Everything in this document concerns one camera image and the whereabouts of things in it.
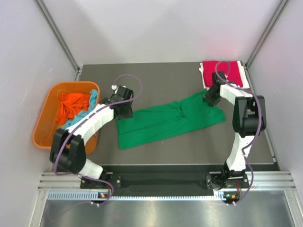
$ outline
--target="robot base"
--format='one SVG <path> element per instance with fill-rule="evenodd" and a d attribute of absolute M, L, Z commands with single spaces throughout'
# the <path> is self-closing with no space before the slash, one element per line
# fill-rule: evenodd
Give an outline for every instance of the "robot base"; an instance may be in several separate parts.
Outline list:
<path fill-rule="evenodd" d="M 235 191 L 224 192 L 224 200 L 227 204 L 232 204 L 240 199 L 238 189 L 248 188 L 249 181 L 247 175 L 241 178 L 225 179 L 221 173 L 208 173 L 205 175 L 207 188 L 212 190 L 235 189 Z"/>

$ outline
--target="orange cloth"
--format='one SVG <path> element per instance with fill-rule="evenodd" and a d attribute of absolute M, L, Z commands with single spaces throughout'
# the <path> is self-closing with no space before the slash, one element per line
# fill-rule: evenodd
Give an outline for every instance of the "orange cloth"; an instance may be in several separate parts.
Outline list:
<path fill-rule="evenodd" d="M 82 110 L 89 109 L 90 94 L 68 93 L 59 96 L 60 107 L 56 118 L 58 124 L 74 119 Z"/>

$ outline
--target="pile of clothes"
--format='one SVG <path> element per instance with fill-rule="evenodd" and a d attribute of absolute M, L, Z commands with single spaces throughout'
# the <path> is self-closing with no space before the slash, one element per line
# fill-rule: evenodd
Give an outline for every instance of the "pile of clothes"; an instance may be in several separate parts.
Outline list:
<path fill-rule="evenodd" d="M 66 129 L 79 122 L 95 108 L 97 96 L 96 89 L 93 89 L 90 94 L 67 93 L 60 95 L 57 123 L 64 124 L 61 128 Z"/>

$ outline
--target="red cloth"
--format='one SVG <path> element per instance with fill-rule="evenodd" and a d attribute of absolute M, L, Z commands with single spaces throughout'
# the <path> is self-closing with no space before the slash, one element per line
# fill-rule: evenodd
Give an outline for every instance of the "red cloth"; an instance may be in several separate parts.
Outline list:
<path fill-rule="evenodd" d="M 64 124 L 67 120 L 74 119 L 82 110 L 89 109 L 90 94 L 67 93 L 59 96 L 60 107 L 56 121 Z"/>
<path fill-rule="evenodd" d="M 203 64 L 203 79 L 205 86 L 211 87 L 213 85 L 212 73 L 214 68 L 219 61 L 204 61 Z M 231 65 L 231 71 L 228 74 L 227 80 L 234 82 L 236 85 L 243 87 L 238 63 L 236 61 L 229 61 Z M 226 74 L 228 71 L 228 64 L 225 62 L 220 63 L 218 66 L 218 71 L 224 71 Z"/>

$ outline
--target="light blue cloth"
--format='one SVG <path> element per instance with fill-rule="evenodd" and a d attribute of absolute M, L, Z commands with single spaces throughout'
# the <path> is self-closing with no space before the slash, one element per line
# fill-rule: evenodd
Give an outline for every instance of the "light blue cloth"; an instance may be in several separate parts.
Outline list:
<path fill-rule="evenodd" d="M 68 120 L 66 121 L 66 123 L 64 124 L 64 126 L 62 126 L 62 129 L 66 129 L 72 125 L 74 125 L 75 123 L 79 122 L 83 117 L 85 117 L 87 114 L 89 114 L 93 109 L 95 109 L 96 107 L 96 101 L 97 101 L 97 96 L 98 96 L 98 91 L 96 89 L 93 89 L 90 92 L 90 98 L 89 98 L 89 109 L 88 110 L 82 110 L 78 113 L 78 115 L 75 115 L 73 120 Z"/>

